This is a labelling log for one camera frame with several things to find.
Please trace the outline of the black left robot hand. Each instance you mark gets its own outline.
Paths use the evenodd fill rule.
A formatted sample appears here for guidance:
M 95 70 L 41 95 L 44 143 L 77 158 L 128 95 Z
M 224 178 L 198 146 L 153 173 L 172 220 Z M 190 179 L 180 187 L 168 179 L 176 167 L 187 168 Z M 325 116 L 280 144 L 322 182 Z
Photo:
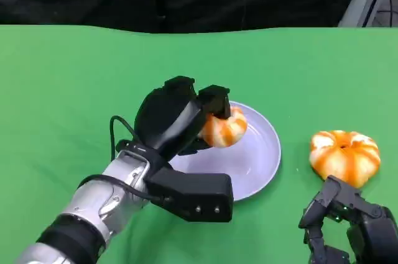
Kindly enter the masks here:
M 166 161 L 210 148 L 200 135 L 207 116 L 231 115 L 228 88 L 213 84 L 196 92 L 194 83 L 186 76 L 167 80 L 145 97 L 137 112 L 137 138 Z

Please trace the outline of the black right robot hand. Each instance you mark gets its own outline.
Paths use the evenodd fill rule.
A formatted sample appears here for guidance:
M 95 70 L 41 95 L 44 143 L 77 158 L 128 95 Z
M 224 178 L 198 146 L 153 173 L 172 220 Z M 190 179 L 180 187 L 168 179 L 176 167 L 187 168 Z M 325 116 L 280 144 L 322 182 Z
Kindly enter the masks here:
M 347 221 L 356 263 L 397 263 L 397 223 L 388 207 L 367 202 L 361 191 L 330 175 L 303 210 L 298 224 L 310 249 L 309 263 L 349 263 L 349 254 L 325 244 L 323 221 Z

